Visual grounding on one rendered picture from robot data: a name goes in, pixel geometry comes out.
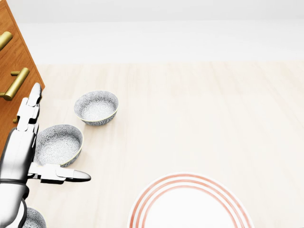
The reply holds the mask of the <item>wooden cabinet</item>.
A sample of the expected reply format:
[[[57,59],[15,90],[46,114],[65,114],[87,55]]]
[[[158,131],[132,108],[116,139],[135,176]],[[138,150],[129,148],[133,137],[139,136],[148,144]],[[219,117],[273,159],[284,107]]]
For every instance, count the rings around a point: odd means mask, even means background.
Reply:
[[[17,118],[22,99],[29,95],[35,83],[40,83],[45,88],[7,1],[0,0],[0,35],[4,32],[10,32],[12,39],[0,49],[0,93],[5,93],[16,78],[11,72],[16,73],[27,68],[29,74],[11,101],[0,97],[0,156],[9,132],[17,126],[13,120]]]

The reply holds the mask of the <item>white plate with red rings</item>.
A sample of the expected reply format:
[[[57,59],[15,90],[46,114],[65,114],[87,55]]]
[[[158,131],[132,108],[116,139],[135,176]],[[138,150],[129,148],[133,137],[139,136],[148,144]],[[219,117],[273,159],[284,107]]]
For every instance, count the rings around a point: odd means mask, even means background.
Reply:
[[[127,228],[255,228],[242,202],[225,185],[191,172],[149,183],[135,200]]]

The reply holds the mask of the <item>grey floral patterned bowl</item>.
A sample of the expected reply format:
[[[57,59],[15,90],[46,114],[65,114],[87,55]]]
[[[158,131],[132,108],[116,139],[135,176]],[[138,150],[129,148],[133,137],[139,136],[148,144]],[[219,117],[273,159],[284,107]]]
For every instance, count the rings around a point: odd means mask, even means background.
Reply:
[[[116,95],[109,91],[97,90],[79,97],[74,112],[87,125],[100,126],[113,120],[119,106]]]
[[[47,225],[39,211],[27,208],[27,217],[22,228],[47,228]]]
[[[83,133],[77,127],[69,124],[53,125],[37,134],[33,162],[67,167],[79,157],[83,142]]]

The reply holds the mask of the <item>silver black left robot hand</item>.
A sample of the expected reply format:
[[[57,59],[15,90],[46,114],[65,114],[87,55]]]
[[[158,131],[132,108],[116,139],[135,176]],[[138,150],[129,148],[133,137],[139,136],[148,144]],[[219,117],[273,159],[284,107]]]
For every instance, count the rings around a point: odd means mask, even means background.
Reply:
[[[17,127],[9,133],[0,159],[0,183],[26,183],[28,179],[40,179],[42,183],[54,184],[90,181],[91,176],[85,172],[63,168],[59,164],[40,166],[33,162],[41,92],[41,85],[35,83],[29,96],[21,101],[17,112]]]

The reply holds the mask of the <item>wooden cabinet drawer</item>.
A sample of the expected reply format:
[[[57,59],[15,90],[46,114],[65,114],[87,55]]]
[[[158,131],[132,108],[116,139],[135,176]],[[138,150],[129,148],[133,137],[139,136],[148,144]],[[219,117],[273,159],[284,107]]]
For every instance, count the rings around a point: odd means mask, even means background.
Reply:
[[[0,93],[6,92],[11,83],[15,80],[15,77],[11,76],[10,72],[20,71],[24,67],[28,68],[30,73],[14,98],[27,97],[33,85],[36,82],[41,83],[41,80],[24,47],[13,48],[3,55],[0,55]]]
[[[24,47],[24,41],[17,23],[9,9],[6,0],[0,0],[0,35],[8,31],[13,35],[12,40],[0,51],[0,55],[12,50],[13,48],[18,48],[19,46]]]
[[[6,101],[0,98],[0,156],[11,129],[17,126],[13,120],[17,118],[21,100],[22,98],[14,98],[12,101]]]

